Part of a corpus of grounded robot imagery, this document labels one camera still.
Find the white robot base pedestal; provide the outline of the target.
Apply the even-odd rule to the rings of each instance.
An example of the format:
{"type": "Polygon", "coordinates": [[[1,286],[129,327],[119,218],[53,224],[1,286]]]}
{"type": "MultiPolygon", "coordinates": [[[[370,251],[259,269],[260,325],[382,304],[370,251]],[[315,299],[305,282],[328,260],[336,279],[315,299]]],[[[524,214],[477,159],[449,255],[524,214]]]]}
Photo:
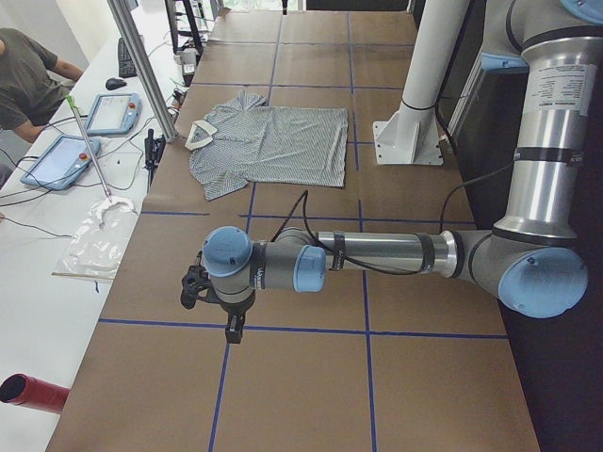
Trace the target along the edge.
{"type": "Polygon", "coordinates": [[[373,123],[379,165],[444,163],[435,108],[468,6],[468,0],[425,2],[399,109],[373,123]]]}

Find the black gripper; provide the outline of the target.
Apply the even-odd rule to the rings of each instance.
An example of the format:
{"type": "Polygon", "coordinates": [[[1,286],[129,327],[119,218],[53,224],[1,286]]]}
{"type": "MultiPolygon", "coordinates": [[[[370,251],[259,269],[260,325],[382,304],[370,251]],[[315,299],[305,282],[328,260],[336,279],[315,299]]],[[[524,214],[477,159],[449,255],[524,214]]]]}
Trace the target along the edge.
{"type": "Polygon", "coordinates": [[[243,337],[246,312],[250,309],[248,301],[223,303],[222,309],[228,314],[225,326],[225,338],[228,344],[240,344],[243,337]]]}

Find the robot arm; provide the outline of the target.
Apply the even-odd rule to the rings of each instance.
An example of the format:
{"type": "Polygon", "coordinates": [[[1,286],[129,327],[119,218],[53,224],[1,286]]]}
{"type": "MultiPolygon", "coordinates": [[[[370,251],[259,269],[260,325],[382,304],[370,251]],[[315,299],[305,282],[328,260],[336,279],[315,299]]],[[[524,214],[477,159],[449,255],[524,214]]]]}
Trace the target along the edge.
{"type": "Polygon", "coordinates": [[[357,231],[399,233],[411,243],[409,251],[386,243],[352,255],[346,262],[354,268],[362,261],[376,267],[370,277],[370,330],[377,335],[412,337],[460,337],[496,339],[504,332],[523,354],[555,346],[573,348],[602,346],[602,93],[596,90],[593,120],[587,128],[587,170],[579,182],[578,199],[570,219],[578,229],[577,249],[585,261],[581,274],[589,278],[582,301],[549,319],[525,317],[500,304],[472,282],[420,276],[419,234],[434,233],[440,226],[440,205],[454,186],[461,184],[457,170],[468,162],[478,163],[485,182],[455,195],[450,230],[471,232],[475,226],[489,228],[502,211],[511,180],[511,138],[519,119],[519,100],[524,77],[509,81],[493,77],[494,94],[479,105],[486,117],[471,150],[456,160],[443,159],[435,169],[427,167],[381,167],[369,154],[368,116],[373,106],[389,107],[399,85],[397,73],[410,63],[411,49],[398,40],[378,41],[353,35],[349,42],[335,36],[357,24],[374,23],[382,31],[396,24],[408,25],[402,13],[298,13],[281,17],[274,12],[228,12],[218,22],[211,52],[229,56],[240,50],[244,56],[266,47],[274,56],[275,70],[295,63],[299,73],[324,68],[336,53],[351,65],[351,80],[344,85],[298,84],[286,76],[271,90],[275,110],[296,108],[309,113],[313,107],[351,113],[357,120],[350,150],[358,170],[348,178],[349,188],[313,188],[311,218],[317,226],[342,227],[347,235],[357,231]]]}

